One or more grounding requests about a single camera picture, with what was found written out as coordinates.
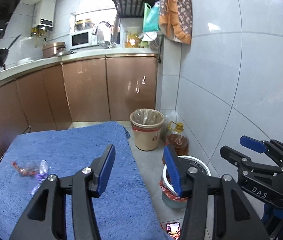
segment hanging towel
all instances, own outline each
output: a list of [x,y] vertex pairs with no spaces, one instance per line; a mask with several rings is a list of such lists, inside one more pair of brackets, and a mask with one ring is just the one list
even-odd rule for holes
[[160,0],[159,27],[170,40],[190,44],[192,19],[191,0]]

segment kitchen countertop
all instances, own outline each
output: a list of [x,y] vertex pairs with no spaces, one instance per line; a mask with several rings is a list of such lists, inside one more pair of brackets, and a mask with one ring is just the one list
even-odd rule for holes
[[105,56],[109,57],[111,55],[118,54],[157,54],[157,50],[153,49],[143,49],[143,48],[113,48],[113,49],[88,49],[81,50],[75,54],[70,54],[61,57],[51,57],[43,58],[29,63],[17,65],[6,70],[0,71],[0,82],[9,79],[14,76],[21,75],[22,73],[27,73],[31,69],[40,68],[41,66],[50,65],[59,62],[72,62],[78,61],[80,59],[85,59],[94,56]]

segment microwave oven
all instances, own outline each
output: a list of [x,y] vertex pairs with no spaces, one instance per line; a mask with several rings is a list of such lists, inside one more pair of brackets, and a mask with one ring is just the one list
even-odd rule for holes
[[70,34],[71,49],[97,46],[97,36],[92,35],[93,28]]

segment red plastic bag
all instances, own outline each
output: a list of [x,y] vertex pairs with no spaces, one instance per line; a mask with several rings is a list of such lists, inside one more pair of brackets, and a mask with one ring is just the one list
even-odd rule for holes
[[174,195],[168,188],[165,187],[165,185],[163,184],[163,179],[160,180],[159,182],[160,187],[162,188],[164,194],[171,200],[175,200],[178,202],[186,202],[188,200],[188,198],[181,198],[179,196]]

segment phone screen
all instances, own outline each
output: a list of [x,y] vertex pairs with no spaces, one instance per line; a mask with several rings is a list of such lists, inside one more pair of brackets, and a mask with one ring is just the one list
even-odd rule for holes
[[173,238],[173,239],[179,239],[180,236],[180,224],[179,222],[167,224],[167,233]]

